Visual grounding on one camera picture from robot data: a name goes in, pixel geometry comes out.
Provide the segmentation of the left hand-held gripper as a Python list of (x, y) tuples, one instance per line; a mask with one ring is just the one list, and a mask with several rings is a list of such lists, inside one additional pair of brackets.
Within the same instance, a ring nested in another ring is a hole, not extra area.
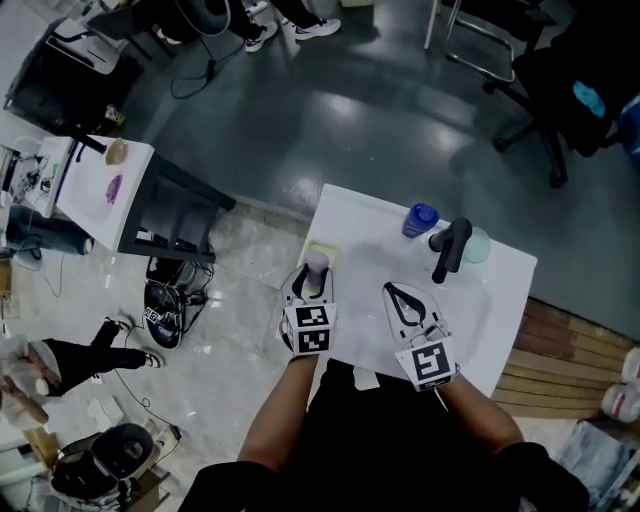
[(279, 325), (280, 336), (292, 354), (307, 356), (329, 352), (337, 321), (331, 268), (313, 270), (304, 263), (285, 279), (281, 296), (284, 304), (298, 301), (283, 309)]

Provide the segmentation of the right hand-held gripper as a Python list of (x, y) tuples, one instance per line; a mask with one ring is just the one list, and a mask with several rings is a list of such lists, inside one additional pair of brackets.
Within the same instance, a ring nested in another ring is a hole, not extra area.
[(450, 383), (460, 372), (452, 334), (434, 297), (413, 285), (387, 282), (382, 297), (392, 336), (408, 342), (394, 357), (417, 392)]

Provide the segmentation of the person's right forearm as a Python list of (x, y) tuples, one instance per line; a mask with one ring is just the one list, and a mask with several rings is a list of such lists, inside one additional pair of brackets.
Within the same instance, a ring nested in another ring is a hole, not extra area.
[(465, 431), (492, 454), (524, 442), (513, 418), (461, 373), (438, 387), (437, 393)]

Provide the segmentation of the person's left forearm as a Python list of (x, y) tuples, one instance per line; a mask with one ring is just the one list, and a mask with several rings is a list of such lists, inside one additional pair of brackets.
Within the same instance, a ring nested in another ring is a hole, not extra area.
[(237, 460), (281, 472), (297, 444), (318, 356), (294, 358), (255, 416)]

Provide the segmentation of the black sink faucet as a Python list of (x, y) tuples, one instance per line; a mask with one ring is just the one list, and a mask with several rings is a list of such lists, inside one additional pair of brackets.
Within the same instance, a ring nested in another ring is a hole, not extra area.
[(457, 273), (460, 268), (467, 242), (472, 236), (472, 224), (464, 218), (457, 218), (449, 226), (430, 236), (429, 248), (439, 254), (432, 281), (443, 284), (448, 273)]

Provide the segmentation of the blue plastic bottle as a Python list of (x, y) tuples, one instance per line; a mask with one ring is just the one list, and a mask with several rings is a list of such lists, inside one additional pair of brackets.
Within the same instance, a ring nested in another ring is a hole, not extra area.
[(410, 239), (417, 238), (431, 230), (439, 220), (437, 209), (425, 203), (415, 204), (404, 217), (401, 233)]

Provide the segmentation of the clear green cup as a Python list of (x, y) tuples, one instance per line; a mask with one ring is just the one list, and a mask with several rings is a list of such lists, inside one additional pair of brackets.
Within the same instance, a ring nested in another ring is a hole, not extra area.
[(491, 238), (487, 232), (477, 226), (472, 227), (471, 237), (467, 240), (462, 262), (467, 264), (481, 264), (491, 252)]

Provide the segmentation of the person's black clothing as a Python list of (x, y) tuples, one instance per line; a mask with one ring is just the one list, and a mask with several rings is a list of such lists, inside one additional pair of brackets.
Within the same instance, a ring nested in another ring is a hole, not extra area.
[(540, 444), (497, 454), (433, 390), (351, 365), (314, 374), (304, 424), (281, 472), (252, 462), (201, 469), (178, 512), (588, 512), (581, 481)]

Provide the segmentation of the wooden pallet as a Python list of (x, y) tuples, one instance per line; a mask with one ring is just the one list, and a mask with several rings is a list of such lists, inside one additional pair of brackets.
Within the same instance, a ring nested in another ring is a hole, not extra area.
[(529, 298), (492, 399), (514, 417), (591, 419), (638, 343)]

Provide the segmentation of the dark table with white basin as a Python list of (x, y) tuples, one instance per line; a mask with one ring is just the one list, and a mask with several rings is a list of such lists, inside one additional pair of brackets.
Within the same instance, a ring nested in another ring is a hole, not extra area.
[[(127, 141), (126, 160), (105, 164), (89, 148), (75, 162), (74, 149), (56, 207), (105, 248), (124, 254), (213, 263), (209, 235), (220, 210), (236, 201), (162, 157), (153, 146)], [(113, 177), (122, 184), (113, 205), (105, 191)]]

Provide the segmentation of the red and white sneaker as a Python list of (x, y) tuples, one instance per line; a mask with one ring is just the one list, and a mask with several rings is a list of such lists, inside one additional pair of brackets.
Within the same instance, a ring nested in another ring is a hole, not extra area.
[(605, 392), (600, 407), (610, 418), (633, 423), (640, 418), (640, 391), (632, 384), (614, 384)]
[(632, 348), (623, 362), (621, 381), (640, 389), (640, 346)]

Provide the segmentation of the beige bowl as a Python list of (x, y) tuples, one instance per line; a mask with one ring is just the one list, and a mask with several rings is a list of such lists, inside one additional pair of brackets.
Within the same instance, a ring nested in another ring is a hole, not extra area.
[(108, 166), (120, 165), (126, 160), (127, 154), (127, 142), (122, 138), (113, 139), (104, 153), (105, 164)]

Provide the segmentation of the black and white backpack rig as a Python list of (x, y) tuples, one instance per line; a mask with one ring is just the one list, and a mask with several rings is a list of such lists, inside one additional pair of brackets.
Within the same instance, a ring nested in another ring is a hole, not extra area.
[(157, 446), (142, 426), (125, 423), (60, 450), (49, 478), (52, 495), (77, 512), (119, 511), (142, 491)]

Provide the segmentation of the small black faucet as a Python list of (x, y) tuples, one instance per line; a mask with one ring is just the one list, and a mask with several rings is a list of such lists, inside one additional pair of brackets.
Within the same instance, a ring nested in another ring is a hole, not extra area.
[(87, 134), (80, 133), (74, 139), (76, 152), (75, 162), (79, 163), (82, 159), (83, 152), (86, 148), (91, 149), (99, 155), (104, 155), (107, 151), (107, 146), (98, 140), (90, 137)]

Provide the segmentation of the teal object on chair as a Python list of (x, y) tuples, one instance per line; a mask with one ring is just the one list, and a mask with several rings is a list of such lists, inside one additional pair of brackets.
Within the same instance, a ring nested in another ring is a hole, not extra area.
[(602, 119), (606, 113), (606, 106), (594, 88), (581, 81), (573, 84), (573, 93), (576, 99), (585, 106), (595, 117)]

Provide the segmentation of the black office chair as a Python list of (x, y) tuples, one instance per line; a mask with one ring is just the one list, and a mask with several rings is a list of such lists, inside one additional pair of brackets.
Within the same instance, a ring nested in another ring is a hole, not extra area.
[[(589, 158), (601, 149), (630, 142), (638, 132), (616, 124), (640, 95), (640, 0), (585, 0), (549, 46), (517, 57), (512, 69), (520, 91), (496, 80), (485, 82), (483, 90), (502, 92), (532, 120), (515, 134), (494, 139), (494, 147), (504, 152), (540, 133), (555, 160), (550, 184), (560, 188), (567, 181), (563, 143)], [(602, 119), (576, 99), (576, 81), (594, 88), (604, 101)]]

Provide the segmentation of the black oval hanging rig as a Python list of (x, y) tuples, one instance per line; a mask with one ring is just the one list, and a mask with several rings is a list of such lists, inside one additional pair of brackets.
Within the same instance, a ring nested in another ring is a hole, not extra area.
[(180, 0), (183, 15), (200, 35), (216, 37), (229, 27), (228, 0)]

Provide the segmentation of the white cluttered desk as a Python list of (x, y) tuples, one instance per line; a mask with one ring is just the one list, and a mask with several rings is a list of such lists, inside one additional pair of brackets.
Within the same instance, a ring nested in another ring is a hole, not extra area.
[(0, 209), (23, 205), (51, 218), (75, 141), (23, 137), (26, 149), (0, 144)]

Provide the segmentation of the black equipment case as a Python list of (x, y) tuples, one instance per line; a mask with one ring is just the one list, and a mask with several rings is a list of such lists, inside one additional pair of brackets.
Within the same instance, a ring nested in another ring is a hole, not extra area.
[(77, 128), (98, 133), (105, 128), (107, 107), (122, 107), (140, 71), (133, 57), (117, 54), (114, 68), (104, 73), (50, 26), (23, 60), (3, 109), (56, 136)]

